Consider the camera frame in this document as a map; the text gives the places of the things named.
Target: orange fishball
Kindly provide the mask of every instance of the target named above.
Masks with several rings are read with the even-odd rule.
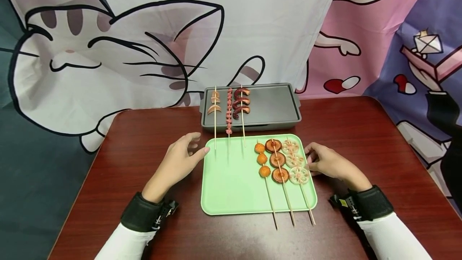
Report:
[[[262,178],[266,178],[271,174],[271,169],[268,166],[262,166],[259,170],[258,173]]]
[[[259,154],[257,157],[257,163],[264,165],[268,161],[268,157],[265,154]]]
[[[261,153],[264,153],[265,152],[265,145],[264,144],[256,144],[255,145],[255,151],[258,153],[258,154],[261,154]]]

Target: red heart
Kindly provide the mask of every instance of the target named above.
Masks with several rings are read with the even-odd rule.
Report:
[[[360,80],[361,78],[356,76],[349,77],[346,80],[334,78],[324,83],[324,89],[328,92],[335,93],[336,95],[338,95],[339,93],[345,90],[352,89],[353,87],[355,87]]]
[[[404,95],[413,95],[417,91],[412,83],[407,80],[404,74],[398,74],[393,82],[398,85],[398,92]]]
[[[339,93],[343,92],[344,89],[342,87],[343,80],[335,78],[335,79],[330,79],[324,83],[324,89],[327,91],[330,91],[331,93],[335,93],[338,95]]]

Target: left hand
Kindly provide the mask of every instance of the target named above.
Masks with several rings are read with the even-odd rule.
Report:
[[[143,189],[143,198],[159,203],[167,191],[177,182],[186,177],[209,152],[209,147],[204,147],[195,153],[188,151],[197,148],[197,142],[201,133],[192,132],[182,136],[178,141],[168,147],[167,153],[157,168],[157,171],[147,182]]]

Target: hand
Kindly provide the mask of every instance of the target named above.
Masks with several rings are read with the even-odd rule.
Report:
[[[338,47],[340,53],[343,56],[351,55],[359,55],[361,50],[359,49],[358,45],[352,41],[341,41],[340,46]]]
[[[342,180],[354,191],[365,191],[372,187],[367,177],[352,162],[326,146],[312,142],[304,149],[310,171],[320,172],[331,178]]]
[[[416,48],[413,48],[411,51],[415,53],[417,56],[422,57],[422,59],[427,58],[426,54],[418,53]],[[426,87],[428,87],[429,90],[432,90],[432,91],[442,91],[443,90],[440,84],[438,83],[438,81],[434,77],[432,77],[428,72],[426,72],[423,69],[417,68],[410,62],[409,62],[409,67],[411,68],[411,71],[414,74],[414,76],[421,83],[423,83]]]
[[[143,189],[143,198],[153,202],[160,202],[167,191],[177,182],[186,177],[209,152],[209,147],[204,147],[195,153],[188,151],[197,148],[197,142],[201,133],[192,132],[182,136],[178,141],[168,147],[165,157],[157,171],[147,182]]]

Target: wooden table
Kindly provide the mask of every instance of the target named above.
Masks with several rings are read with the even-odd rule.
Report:
[[[461,259],[462,222],[410,146],[374,99],[302,101],[294,133],[351,160],[382,188],[399,217],[434,259]],[[125,205],[155,172],[170,143],[201,131],[197,107],[145,109],[118,115],[88,173],[49,259],[93,259],[119,223]],[[248,132],[247,135],[268,134]],[[204,145],[212,134],[204,132]],[[203,164],[170,191],[180,203],[155,236],[150,259],[367,259],[358,236],[327,199],[317,176],[316,226],[307,212],[210,217],[201,209]]]

